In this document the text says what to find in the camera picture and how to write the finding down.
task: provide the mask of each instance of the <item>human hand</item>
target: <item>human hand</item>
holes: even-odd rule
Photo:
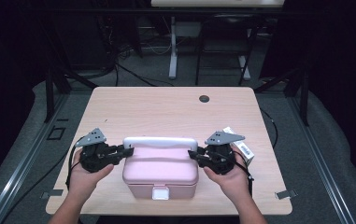
[[[240,155],[242,153],[239,149],[233,147],[233,151],[235,151],[235,160],[239,164],[245,167],[245,163]],[[242,197],[250,197],[249,194],[249,186],[248,186],[248,176],[247,174],[239,168],[237,165],[234,166],[233,170],[228,172],[225,175],[217,175],[215,174],[209,167],[204,167],[204,171],[206,175],[214,181],[215,183],[221,186],[221,190],[223,193],[234,203],[238,203],[238,201]]]
[[[84,204],[95,190],[96,184],[110,174],[114,165],[110,164],[96,173],[90,173],[79,162],[81,151],[82,149],[78,150],[73,159],[73,165],[76,166],[71,171],[67,198],[72,197],[76,202]]]

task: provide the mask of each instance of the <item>forearm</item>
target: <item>forearm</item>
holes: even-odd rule
[[[61,204],[61,206],[58,208],[56,213],[49,221],[49,224],[77,224],[79,214],[83,205],[83,202],[78,202],[78,200],[75,199],[73,196],[67,195],[64,202]]]
[[[264,224],[267,223],[256,203],[249,195],[243,195],[233,201],[239,214],[240,224]]]

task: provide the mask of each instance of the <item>table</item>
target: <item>table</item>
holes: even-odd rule
[[[202,103],[201,95],[209,97]],[[230,126],[244,140],[255,157],[249,166],[253,175],[253,198],[265,215],[287,215],[289,199],[278,200],[275,192],[285,190],[276,156],[263,123],[254,92],[250,88],[225,87],[101,87],[93,91],[72,146],[81,136],[98,127],[109,145],[120,145],[128,136],[192,137],[200,147],[215,131]],[[53,214],[67,189],[67,160],[51,196],[47,212]],[[136,199],[122,180],[124,160],[101,180],[82,214],[126,216],[237,215],[234,205],[199,169],[199,181],[192,199],[153,201]]]
[[[285,0],[151,0],[153,7],[250,7],[250,8],[282,8]],[[176,22],[171,20],[171,62],[169,64],[169,78],[177,77],[178,50],[176,48]],[[245,58],[239,57],[241,66]],[[249,69],[243,75],[250,80]]]

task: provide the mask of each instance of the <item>box latch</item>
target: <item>box latch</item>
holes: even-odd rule
[[[152,191],[153,200],[169,200],[169,188],[166,186],[155,186]]]

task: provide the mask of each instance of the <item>pink box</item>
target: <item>pink box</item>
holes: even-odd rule
[[[134,147],[126,159],[122,179],[136,198],[168,200],[192,198],[198,182],[198,164],[188,150],[190,138],[131,137],[124,146]]]

